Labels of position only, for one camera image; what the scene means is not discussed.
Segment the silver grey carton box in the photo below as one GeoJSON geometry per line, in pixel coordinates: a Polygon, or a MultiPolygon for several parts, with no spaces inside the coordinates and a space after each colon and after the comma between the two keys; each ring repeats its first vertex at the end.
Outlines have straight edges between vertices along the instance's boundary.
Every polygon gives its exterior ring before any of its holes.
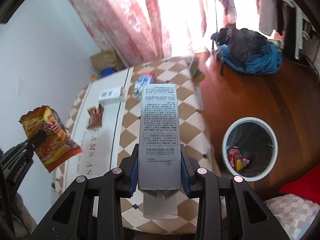
{"type": "Polygon", "coordinates": [[[181,141],[177,89],[148,84],[142,93],[138,152],[138,189],[143,216],[176,219],[176,193],[181,188],[181,141]]]}

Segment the orange red chip bag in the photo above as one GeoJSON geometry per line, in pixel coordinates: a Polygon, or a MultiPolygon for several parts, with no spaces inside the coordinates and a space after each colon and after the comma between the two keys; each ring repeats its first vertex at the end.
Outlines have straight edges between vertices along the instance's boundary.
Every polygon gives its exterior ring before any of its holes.
{"type": "Polygon", "coordinates": [[[35,152],[48,172],[82,152],[81,147],[62,129],[49,106],[43,105],[29,111],[21,116],[19,123],[28,139],[39,131],[45,133],[45,141],[35,152]]]}

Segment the red snack wrapper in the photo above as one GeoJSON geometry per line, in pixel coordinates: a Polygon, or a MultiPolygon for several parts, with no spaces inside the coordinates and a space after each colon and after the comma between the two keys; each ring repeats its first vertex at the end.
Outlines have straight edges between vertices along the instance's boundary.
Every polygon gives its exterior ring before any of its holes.
{"type": "Polygon", "coordinates": [[[251,160],[249,158],[240,157],[239,159],[234,161],[234,169],[236,171],[240,171],[240,170],[246,168],[250,162],[251,162],[251,160]]]}

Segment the white round trash bin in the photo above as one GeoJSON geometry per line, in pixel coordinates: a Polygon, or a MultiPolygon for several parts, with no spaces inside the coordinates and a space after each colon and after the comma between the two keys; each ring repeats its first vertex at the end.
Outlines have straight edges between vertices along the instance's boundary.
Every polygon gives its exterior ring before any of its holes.
{"type": "Polygon", "coordinates": [[[271,172],[276,163],[277,137],[263,120],[255,117],[241,118],[227,129],[222,141],[221,156],[229,174],[242,176],[250,182],[259,181],[271,172]],[[238,147],[241,157],[251,160],[246,168],[236,171],[231,167],[227,157],[230,147],[238,147]]]}

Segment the red soda can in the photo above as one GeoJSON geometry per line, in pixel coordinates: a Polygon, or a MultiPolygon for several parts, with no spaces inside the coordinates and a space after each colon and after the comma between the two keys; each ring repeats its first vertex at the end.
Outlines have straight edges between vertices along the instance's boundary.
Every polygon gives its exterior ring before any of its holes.
{"type": "Polygon", "coordinates": [[[228,161],[232,168],[235,168],[236,161],[241,158],[241,154],[238,147],[230,147],[227,151],[228,161]]]}

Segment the brown snack wrapper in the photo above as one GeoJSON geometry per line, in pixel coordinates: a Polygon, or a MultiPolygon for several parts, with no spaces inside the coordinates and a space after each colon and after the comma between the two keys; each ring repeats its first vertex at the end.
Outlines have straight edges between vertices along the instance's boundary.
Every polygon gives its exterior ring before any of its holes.
{"type": "Polygon", "coordinates": [[[91,107],[87,110],[89,114],[89,121],[87,129],[100,128],[102,126],[102,119],[104,113],[103,105],[99,104],[98,107],[91,107]]]}

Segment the small white box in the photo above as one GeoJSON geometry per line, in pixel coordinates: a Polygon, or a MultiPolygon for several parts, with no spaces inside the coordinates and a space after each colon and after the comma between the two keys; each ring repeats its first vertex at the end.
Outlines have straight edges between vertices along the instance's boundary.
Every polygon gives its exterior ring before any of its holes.
{"type": "Polygon", "coordinates": [[[123,87],[114,87],[103,90],[98,98],[101,105],[125,102],[125,90],[123,87]]]}

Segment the pastel checkered cloth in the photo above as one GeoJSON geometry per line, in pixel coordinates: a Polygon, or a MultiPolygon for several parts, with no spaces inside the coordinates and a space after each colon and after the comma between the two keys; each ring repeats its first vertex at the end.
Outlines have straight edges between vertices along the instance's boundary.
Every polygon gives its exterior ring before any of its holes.
{"type": "Polygon", "coordinates": [[[290,239],[301,239],[319,212],[319,205],[294,194],[265,201],[290,239]]]}

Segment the red blanket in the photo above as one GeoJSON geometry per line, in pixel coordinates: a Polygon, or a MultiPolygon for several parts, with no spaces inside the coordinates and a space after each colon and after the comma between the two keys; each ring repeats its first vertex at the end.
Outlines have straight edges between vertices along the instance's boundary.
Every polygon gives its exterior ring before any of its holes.
{"type": "Polygon", "coordinates": [[[303,199],[320,204],[320,165],[318,164],[300,179],[285,184],[279,194],[294,194],[303,199]]]}

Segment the brown cardboard box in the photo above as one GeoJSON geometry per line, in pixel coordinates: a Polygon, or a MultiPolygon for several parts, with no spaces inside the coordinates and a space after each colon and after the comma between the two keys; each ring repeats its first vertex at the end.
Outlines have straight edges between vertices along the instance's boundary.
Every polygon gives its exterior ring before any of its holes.
{"type": "Polygon", "coordinates": [[[113,68],[116,72],[125,69],[122,60],[114,50],[103,50],[90,56],[90,59],[99,74],[106,68],[113,68]]]}

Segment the blue jacket pile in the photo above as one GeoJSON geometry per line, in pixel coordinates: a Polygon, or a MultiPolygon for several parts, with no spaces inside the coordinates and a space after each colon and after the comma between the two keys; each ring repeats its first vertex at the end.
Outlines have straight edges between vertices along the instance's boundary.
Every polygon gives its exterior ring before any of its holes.
{"type": "Polygon", "coordinates": [[[241,66],[232,59],[227,45],[221,46],[223,62],[233,70],[251,75],[272,75],[276,73],[283,62],[282,53],[270,41],[257,53],[249,56],[249,59],[241,66]]]}

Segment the black clothes on jacket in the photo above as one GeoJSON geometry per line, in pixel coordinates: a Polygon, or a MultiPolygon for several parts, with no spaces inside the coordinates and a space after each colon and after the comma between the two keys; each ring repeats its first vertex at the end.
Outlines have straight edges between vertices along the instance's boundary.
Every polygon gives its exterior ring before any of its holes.
{"type": "Polygon", "coordinates": [[[266,46],[267,38],[259,32],[247,28],[236,29],[230,24],[214,33],[211,40],[227,45],[235,64],[245,67],[249,58],[266,46]]]}

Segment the pink floral curtain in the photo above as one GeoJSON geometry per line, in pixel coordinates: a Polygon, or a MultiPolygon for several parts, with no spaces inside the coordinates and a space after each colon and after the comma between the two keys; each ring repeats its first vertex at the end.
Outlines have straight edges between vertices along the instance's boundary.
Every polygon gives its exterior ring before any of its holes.
{"type": "Polygon", "coordinates": [[[127,67],[194,54],[207,29],[206,0],[69,0],[101,50],[127,67]]]}

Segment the hanging clothes rack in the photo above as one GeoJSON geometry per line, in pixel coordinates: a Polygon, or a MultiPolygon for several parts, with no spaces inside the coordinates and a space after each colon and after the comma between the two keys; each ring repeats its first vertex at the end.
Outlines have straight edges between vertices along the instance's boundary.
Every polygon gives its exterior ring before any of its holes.
{"type": "Polygon", "coordinates": [[[258,14],[259,31],[274,36],[284,54],[297,60],[306,55],[319,61],[319,38],[294,0],[260,0],[258,14]]]}

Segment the blue container by wall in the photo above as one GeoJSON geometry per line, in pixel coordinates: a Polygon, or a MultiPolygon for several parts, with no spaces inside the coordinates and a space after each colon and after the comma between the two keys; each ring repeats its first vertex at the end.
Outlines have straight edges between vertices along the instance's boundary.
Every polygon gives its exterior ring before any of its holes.
{"type": "Polygon", "coordinates": [[[105,68],[105,69],[103,69],[101,71],[100,76],[101,77],[106,77],[106,76],[109,76],[109,75],[113,74],[114,72],[115,72],[115,70],[114,70],[113,67],[107,67],[107,68],[105,68]]]}

